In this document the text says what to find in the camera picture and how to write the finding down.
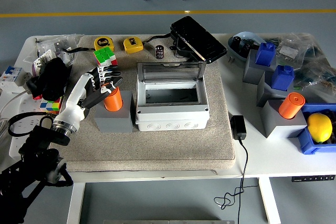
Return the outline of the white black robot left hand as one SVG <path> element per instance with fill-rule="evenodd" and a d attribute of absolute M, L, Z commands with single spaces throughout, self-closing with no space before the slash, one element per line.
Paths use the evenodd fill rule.
<path fill-rule="evenodd" d="M 117 65 L 96 67 L 81 75 L 52 129 L 70 135 L 80 128 L 89 110 L 107 98 L 123 81 Z"/>

